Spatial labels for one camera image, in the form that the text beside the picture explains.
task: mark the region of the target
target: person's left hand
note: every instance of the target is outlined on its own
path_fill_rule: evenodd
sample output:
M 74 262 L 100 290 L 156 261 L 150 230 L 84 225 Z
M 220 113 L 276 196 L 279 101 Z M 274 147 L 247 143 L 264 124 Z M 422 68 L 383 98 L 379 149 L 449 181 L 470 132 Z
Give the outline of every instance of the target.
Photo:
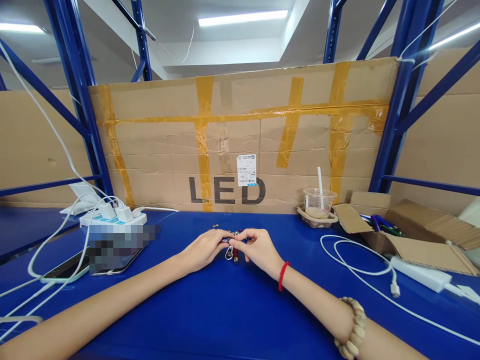
M 227 242 L 220 242 L 222 238 L 229 238 L 232 234 L 225 230 L 211 229 L 197 237 L 185 250 L 177 256 L 188 273 L 196 272 L 210 264 L 215 256 L 229 247 Z

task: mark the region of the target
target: blue shelf frame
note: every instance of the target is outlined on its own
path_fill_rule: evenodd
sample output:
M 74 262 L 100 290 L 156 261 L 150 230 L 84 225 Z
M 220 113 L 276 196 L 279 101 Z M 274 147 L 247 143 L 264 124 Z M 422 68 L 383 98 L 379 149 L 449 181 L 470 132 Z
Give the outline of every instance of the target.
M 333 63 L 335 60 L 342 8 L 346 2 L 347 0 L 330 0 L 324 63 Z M 357 60 L 367 58 L 395 3 L 396 0 L 385 0 Z M 479 40 L 414 106 L 426 66 L 426 64 L 420 66 L 416 64 L 420 64 L 430 56 L 429 48 L 432 45 L 438 21 L 421 36 L 419 35 L 439 16 L 443 6 L 444 0 L 403 0 L 390 53 L 390 56 L 395 57 L 402 55 L 402 59 L 399 63 L 385 128 L 371 177 L 370 192 L 388 193 L 392 182 L 398 182 L 480 196 L 480 188 L 395 176 L 407 130 L 480 60 Z
M 140 64 L 132 82 L 137 82 L 143 75 L 145 81 L 152 80 L 150 58 L 148 56 L 145 20 L 141 0 L 131 0 L 133 16 L 119 0 L 112 0 L 137 31 L 140 49 Z M 77 0 L 44 0 L 51 28 L 60 53 L 71 96 L 74 98 L 76 116 L 73 115 L 60 100 L 43 84 L 43 82 L 27 67 L 27 65 L 0 38 L 8 56 L 18 73 L 83 137 L 93 175 L 84 176 L 87 181 L 95 181 L 95 185 L 107 195 L 114 195 L 112 182 L 105 160 L 102 143 L 94 115 L 88 87 L 96 85 L 94 69 L 89 48 L 85 38 Z M 0 75 L 0 91 L 7 90 Z M 80 178 L 69 178 L 59 181 L 45 182 L 27 186 L 0 189 L 0 197 L 26 193 L 35 190 L 59 187 L 80 183 Z
M 131 81 L 137 82 L 141 76 L 143 76 L 144 81 L 151 81 L 152 70 L 141 0 L 131 0 L 133 15 L 129 13 L 120 0 L 112 1 L 134 27 L 137 34 L 140 63 Z M 323 56 L 324 63 L 333 63 L 335 61 L 342 10 L 346 2 L 347 0 L 330 0 L 328 29 Z M 108 195 L 113 195 L 112 183 L 88 92 L 88 86 L 95 85 L 96 81 L 82 28 L 77 0 L 44 0 L 44 3 L 58 45 L 68 86 L 71 95 L 76 100 L 74 102 L 76 116 L 55 97 L 48 87 L 15 55 L 2 39 L 0 39 L 0 42 L 5 47 L 20 75 L 83 137 L 93 174 L 86 179 L 95 181 L 102 191 Z M 396 0 L 385 0 L 373 28 L 358 54 L 357 60 L 364 60 L 368 56 L 395 3 Z M 479 41 L 433 87 L 422 101 L 414 106 L 425 69 L 425 65 L 415 66 L 415 64 L 421 63 L 429 56 L 428 48 L 432 44 L 437 24 L 435 23 L 431 26 L 416 41 L 413 40 L 433 22 L 441 12 L 443 5 L 444 0 L 404 0 L 402 3 L 391 55 L 400 56 L 407 45 L 412 44 L 402 56 L 404 61 L 399 63 L 390 108 L 371 178 L 369 190 L 372 192 L 388 193 L 392 182 L 400 182 L 480 196 L 480 189 L 478 188 L 403 178 L 394 175 L 406 131 L 480 60 Z M 0 75 L 1 90 L 6 90 L 6 87 Z M 71 178 L 2 189 L 0 190 L 0 197 L 76 182 L 81 182 L 81 180 L 79 178 Z

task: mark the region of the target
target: white power strip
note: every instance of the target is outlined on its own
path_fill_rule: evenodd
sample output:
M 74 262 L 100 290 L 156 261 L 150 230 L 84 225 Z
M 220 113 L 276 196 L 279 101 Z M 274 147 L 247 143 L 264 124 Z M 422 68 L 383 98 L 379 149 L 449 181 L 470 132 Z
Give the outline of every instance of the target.
M 104 218 L 102 214 L 100 214 L 100 211 L 95 211 L 95 213 L 92 215 L 92 213 L 87 213 L 84 216 L 80 218 L 80 225 L 81 226 L 88 226 L 88 225 L 113 225 L 113 229 L 118 228 L 119 231 L 121 232 L 122 228 L 125 226 L 131 226 L 131 225 L 144 225 L 147 222 L 147 214 L 144 212 L 140 213 L 140 216 L 134 217 L 132 220 L 128 222 L 123 222 L 120 221 L 118 216 L 115 216 L 114 218 Z

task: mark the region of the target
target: keychain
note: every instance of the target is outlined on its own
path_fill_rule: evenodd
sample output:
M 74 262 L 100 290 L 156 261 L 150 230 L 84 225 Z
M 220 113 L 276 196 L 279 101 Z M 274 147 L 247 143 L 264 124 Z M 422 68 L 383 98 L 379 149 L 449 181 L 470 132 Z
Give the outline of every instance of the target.
M 238 231 L 235 231 L 235 232 L 231 232 L 230 230 L 227 230 L 227 231 L 230 232 L 232 234 L 232 236 L 240 234 Z M 224 237 L 220 242 L 228 243 L 231 238 L 232 237 Z M 234 247 L 232 245 L 230 245 L 228 247 L 228 249 L 226 250 L 225 259 L 226 260 L 232 260 L 233 259 L 233 262 L 235 264 L 239 263 L 239 253 L 238 253 L 237 249 L 234 249 Z

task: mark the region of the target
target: wooden bead bracelet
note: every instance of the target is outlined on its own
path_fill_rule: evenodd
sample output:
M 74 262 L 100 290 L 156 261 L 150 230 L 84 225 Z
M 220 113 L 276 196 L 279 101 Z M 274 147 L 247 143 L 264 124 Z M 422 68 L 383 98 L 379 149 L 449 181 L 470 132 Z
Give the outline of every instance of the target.
M 335 346 L 338 348 L 340 355 L 347 360 L 354 360 L 359 355 L 359 348 L 365 338 L 365 325 L 367 323 L 367 316 L 365 310 L 360 303 L 351 297 L 340 297 L 344 303 L 351 306 L 355 317 L 353 318 L 353 332 L 345 344 L 335 339 Z

